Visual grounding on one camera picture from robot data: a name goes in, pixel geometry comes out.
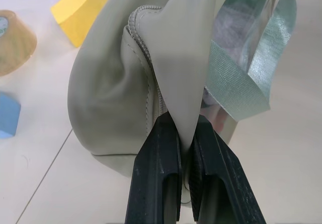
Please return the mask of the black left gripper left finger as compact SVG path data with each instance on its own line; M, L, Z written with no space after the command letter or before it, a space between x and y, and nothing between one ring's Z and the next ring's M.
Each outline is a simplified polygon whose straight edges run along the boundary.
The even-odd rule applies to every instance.
M176 223L181 194L180 138L166 112L157 118L135 158L125 223Z

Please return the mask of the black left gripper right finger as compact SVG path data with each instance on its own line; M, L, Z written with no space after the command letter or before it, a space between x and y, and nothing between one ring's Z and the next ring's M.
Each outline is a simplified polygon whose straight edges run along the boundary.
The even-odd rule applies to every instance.
M199 116L189 188L196 223L265 223L238 157Z

